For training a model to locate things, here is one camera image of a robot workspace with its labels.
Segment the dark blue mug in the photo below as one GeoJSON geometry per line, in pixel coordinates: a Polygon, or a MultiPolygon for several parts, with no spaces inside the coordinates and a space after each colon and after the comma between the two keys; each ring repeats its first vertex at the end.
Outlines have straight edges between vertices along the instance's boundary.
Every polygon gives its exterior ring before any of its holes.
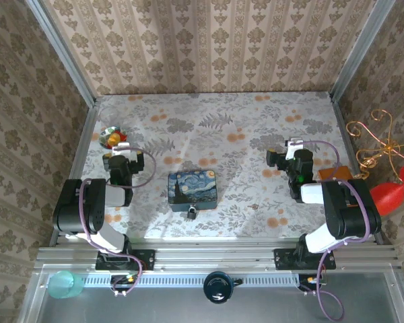
{"type": "Polygon", "coordinates": [[[231,298],[235,286],[235,281],[229,275],[215,271],[206,276],[203,292],[211,303],[219,305],[231,298]]]}

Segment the aluminium side frame rail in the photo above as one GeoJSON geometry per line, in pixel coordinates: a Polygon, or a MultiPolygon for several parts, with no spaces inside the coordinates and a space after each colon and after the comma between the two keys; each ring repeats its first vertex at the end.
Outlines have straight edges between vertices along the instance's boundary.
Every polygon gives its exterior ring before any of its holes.
{"type": "Polygon", "coordinates": [[[389,119],[389,133],[388,138],[386,140],[379,139],[364,123],[360,121],[350,121],[345,122],[343,115],[340,111],[339,104],[337,102],[333,103],[333,109],[335,116],[337,117],[337,121],[339,124],[339,128],[341,131],[341,135],[343,137],[343,141],[346,147],[347,156],[351,162],[352,174],[354,178],[367,179],[370,175],[370,170],[377,165],[377,159],[381,158],[384,155],[390,155],[390,152],[387,147],[392,143],[391,141],[391,128],[393,125],[393,117],[390,112],[387,112],[383,109],[375,109],[371,111],[370,115],[373,120],[381,122],[383,119],[389,119]],[[357,152],[354,152],[351,138],[358,138],[362,134],[362,130],[365,130],[377,143],[378,148],[373,149],[374,155],[370,157],[365,157],[364,159],[360,159],[360,154],[364,151],[371,151],[368,149],[359,149],[357,152]]]}
{"type": "Polygon", "coordinates": [[[96,125],[96,119],[98,117],[98,113],[99,113],[99,102],[96,102],[95,105],[88,110],[88,114],[86,116],[86,120],[83,125],[81,137],[79,138],[79,143],[69,173],[68,177],[69,180],[81,178],[88,149],[90,146],[91,137],[94,132],[94,127],[96,125]]]}

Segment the brown wooden block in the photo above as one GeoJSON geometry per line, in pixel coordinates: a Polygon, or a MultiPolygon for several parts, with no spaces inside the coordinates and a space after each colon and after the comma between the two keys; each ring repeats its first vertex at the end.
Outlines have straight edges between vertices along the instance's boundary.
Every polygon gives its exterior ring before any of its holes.
{"type": "Polygon", "coordinates": [[[329,180],[350,180],[353,176],[347,166],[325,168],[318,171],[318,182],[329,180]]]}

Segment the small patterned bowl with sweets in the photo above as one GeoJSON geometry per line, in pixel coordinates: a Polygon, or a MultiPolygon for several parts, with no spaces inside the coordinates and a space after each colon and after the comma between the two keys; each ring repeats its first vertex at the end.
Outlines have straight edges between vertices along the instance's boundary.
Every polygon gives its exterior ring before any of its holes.
{"type": "Polygon", "coordinates": [[[105,128],[99,136],[99,144],[106,148],[112,149],[117,146],[121,142],[125,142],[127,140],[127,132],[125,129],[122,129],[118,126],[111,126],[105,128]]]}

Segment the aluminium frame post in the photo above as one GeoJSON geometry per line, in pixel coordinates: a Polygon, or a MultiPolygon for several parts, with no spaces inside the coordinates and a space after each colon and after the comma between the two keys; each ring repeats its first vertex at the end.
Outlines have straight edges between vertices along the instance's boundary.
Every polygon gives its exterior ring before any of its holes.
{"type": "Polygon", "coordinates": [[[85,80],[81,69],[73,58],[70,48],[67,46],[64,37],[60,33],[45,4],[42,0],[26,0],[26,3],[40,24],[48,41],[59,56],[64,68],[72,78],[78,92],[88,105],[88,108],[93,108],[96,103],[96,96],[85,80]]]}
{"type": "Polygon", "coordinates": [[[332,102],[338,102],[345,93],[350,81],[357,73],[358,67],[364,60],[366,53],[374,42],[374,39],[394,4],[395,0],[376,0],[360,35],[355,41],[355,44],[333,85],[330,92],[332,102]]]}

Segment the floral tablecloth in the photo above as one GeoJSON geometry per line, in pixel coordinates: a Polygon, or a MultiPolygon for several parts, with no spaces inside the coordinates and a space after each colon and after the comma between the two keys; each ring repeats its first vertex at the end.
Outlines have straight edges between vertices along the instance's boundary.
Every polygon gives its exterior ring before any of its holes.
{"type": "Polygon", "coordinates": [[[131,238],[292,238],[323,224],[322,205],[292,200],[284,172],[265,161],[301,137],[315,170],[349,163],[333,105],[325,92],[107,96],[91,137],[82,178],[107,178],[100,133],[126,130],[132,147],[147,151],[129,207],[108,208],[106,220],[131,238]],[[173,172],[213,170],[217,207],[195,220],[171,210],[173,172]]]}

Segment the black yellow power connector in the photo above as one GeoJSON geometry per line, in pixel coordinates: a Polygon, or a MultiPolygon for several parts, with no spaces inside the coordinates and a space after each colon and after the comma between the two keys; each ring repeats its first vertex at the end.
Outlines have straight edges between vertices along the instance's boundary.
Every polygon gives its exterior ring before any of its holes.
{"type": "Polygon", "coordinates": [[[110,278],[110,284],[114,285],[133,285],[138,278],[137,274],[131,275],[112,275],[110,278]]]}
{"type": "Polygon", "coordinates": [[[316,275],[299,274],[298,288],[302,291],[315,291],[316,290],[316,275]]]}

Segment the starry night tin box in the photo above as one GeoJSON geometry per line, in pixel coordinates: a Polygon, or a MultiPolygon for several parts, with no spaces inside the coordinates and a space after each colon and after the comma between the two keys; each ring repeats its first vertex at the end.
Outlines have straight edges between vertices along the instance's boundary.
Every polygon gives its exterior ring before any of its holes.
{"type": "Polygon", "coordinates": [[[215,209],[218,202],[217,182],[213,170],[191,170],[168,175],[168,204],[174,212],[215,209]]]}

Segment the teal plastic cup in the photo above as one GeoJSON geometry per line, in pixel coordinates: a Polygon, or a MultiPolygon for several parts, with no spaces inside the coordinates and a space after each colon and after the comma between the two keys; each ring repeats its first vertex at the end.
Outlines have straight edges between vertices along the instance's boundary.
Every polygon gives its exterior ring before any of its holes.
{"type": "Polygon", "coordinates": [[[67,299],[78,296],[84,287],[80,275],[70,271],[59,271],[53,274],[48,281],[48,294],[55,299],[67,299]]]}

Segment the aluminium front frame rail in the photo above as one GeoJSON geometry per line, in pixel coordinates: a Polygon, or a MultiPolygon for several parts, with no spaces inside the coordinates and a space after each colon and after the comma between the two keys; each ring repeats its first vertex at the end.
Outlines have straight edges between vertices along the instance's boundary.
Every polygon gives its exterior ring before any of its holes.
{"type": "MultiPolygon", "coordinates": [[[[154,256],[145,261],[153,263],[154,273],[208,273],[215,270],[231,273],[279,272],[276,265],[279,257],[272,247],[258,246],[254,249],[204,248],[179,246],[158,248],[154,256]]],[[[74,268],[78,271],[92,271],[95,268],[97,252],[88,247],[41,248],[35,268],[74,268]]],[[[400,269],[401,261],[390,246],[361,244],[339,248],[327,256],[335,262],[335,269],[343,273],[378,273],[400,269]]]]}

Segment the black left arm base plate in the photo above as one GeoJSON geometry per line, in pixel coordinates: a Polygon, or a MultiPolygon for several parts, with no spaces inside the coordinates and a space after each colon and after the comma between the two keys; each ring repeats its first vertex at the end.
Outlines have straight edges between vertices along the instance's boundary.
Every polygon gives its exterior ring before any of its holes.
{"type": "MultiPolygon", "coordinates": [[[[139,259],[144,271],[154,269],[155,250],[136,249],[131,255],[139,259]]],[[[95,269],[97,271],[138,271],[139,267],[133,259],[98,252],[95,269]]]]}

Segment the red plastic ornament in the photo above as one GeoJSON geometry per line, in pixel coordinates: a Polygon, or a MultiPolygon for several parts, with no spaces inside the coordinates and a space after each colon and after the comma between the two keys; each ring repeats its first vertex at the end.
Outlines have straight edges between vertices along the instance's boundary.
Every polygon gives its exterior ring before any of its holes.
{"type": "Polygon", "coordinates": [[[370,190],[372,199],[381,217],[398,209],[404,202],[404,166],[399,172],[401,184],[385,182],[370,190]]]}

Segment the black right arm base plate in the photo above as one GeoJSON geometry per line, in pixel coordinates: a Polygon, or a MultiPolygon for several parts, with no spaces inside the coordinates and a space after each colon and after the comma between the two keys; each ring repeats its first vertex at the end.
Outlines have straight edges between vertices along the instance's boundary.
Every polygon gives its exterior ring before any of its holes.
{"type": "Polygon", "coordinates": [[[315,271],[319,267],[323,254],[280,248],[274,249],[273,255],[275,267],[279,271],[315,271]]]}

